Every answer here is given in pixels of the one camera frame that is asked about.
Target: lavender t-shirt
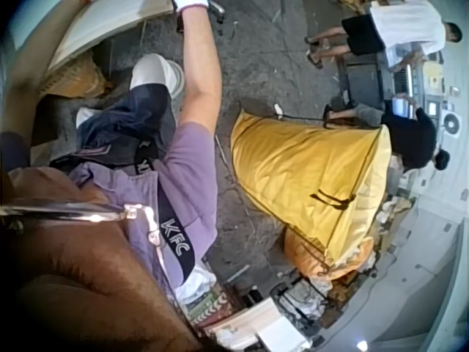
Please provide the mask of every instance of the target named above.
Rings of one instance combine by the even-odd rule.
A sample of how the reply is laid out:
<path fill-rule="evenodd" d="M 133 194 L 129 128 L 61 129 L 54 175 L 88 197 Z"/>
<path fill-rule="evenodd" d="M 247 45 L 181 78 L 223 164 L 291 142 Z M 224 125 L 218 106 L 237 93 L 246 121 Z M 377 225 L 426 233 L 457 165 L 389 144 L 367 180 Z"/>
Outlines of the lavender t-shirt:
<path fill-rule="evenodd" d="M 87 162 L 74 169 L 69 177 L 78 187 L 92 179 L 113 204 L 143 203 L 156 213 L 159 180 L 193 244 L 196 261 L 200 260 L 217 235 L 215 146 L 209 131 L 198 123 L 184 124 L 176 129 L 164 161 L 154 162 L 155 171 L 135 176 L 130 174 L 132 169 L 110 170 Z M 143 214 L 136 221 L 128 221 L 127 230 L 130 245 L 164 286 L 163 272 L 155 247 L 148 241 L 148 225 Z M 163 247 L 163 260 L 171 286 L 179 287 L 183 280 L 182 268 L 168 246 Z"/>

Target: yellow sack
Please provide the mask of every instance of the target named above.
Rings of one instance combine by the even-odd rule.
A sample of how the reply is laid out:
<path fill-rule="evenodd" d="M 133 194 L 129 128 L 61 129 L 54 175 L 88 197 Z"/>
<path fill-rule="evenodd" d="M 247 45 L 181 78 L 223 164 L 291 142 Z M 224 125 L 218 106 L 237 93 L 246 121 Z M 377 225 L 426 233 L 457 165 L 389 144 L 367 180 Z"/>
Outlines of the yellow sack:
<path fill-rule="evenodd" d="M 388 129 L 326 130 L 241 112 L 234 171 L 249 198 L 335 263 L 366 236 L 383 198 Z"/>

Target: person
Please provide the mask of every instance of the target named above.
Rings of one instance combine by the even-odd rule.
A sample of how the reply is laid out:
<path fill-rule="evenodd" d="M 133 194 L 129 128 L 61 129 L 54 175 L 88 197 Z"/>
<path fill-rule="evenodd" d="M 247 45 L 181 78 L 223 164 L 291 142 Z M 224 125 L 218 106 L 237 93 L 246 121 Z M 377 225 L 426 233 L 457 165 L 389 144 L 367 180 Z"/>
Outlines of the person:
<path fill-rule="evenodd" d="M 416 120 L 384 113 L 365 104 L 358 104 L 354 109 L 331 111 L 325 107 L 325 120 L 349 119 L 357 117 L 371 127 L 386 125 L 391 138 L 391 149 L 398 156 L 399 165 L 407 172 L 421 169 L 430 161 L 437 170 L 448 167 L 449 153 L 437 147 L 437 130 L 424 110 L 415 99 L 406 94 L 397 95 L 406 99 L 414 107 Z"/>
<path fill-rule="evenodd" d="M 30 167 L 41 81 L 87 2 L 59 1 L 9 71 L 1 204 L 18 198 L 120 207 L 130 202 L 150 206 L 157 223 L 164 213 L 173 221 L 159 224 L 166 240 L 159 257 L 141 214 L 97 223 L 24 219 L 22 234 L 3 228 L 6 218 L 0 217 L 3 341 L 48 351 L 224 351 L 195 336 L 171 295 L 217 233 L 213 137 L 221 69 L 207 0 L 175 1 L 185 24 L 185 97 L 177 125 L 170 104 L 174 87 L 166 86 L 171 71 L 152 54 L 135 66 L 132 89 L 120 102 L 82 119 L 77 153 L 54 167 Z"/>
<path fill-rule="evenodd" d="M 306 38 L 312 48 L 317 48 L 325 38 L 347 35 L 347 44 L 326 51 L 309 52 L 309 61 L 320 69 L 325 57 L 350 52 L 357 56 L 374 54 L 397 44 L 418 43 L 418 48 L 394 67 L 398 71 L 443 49 L 445 41 L 459 43 L 462 40 L 458 25 L 442 21 L 438 11 L 427 0 L 405 0 L 394 6 L 372 7 L 370 11 L 370 14 L 345 19 L 341 26 Z"/>

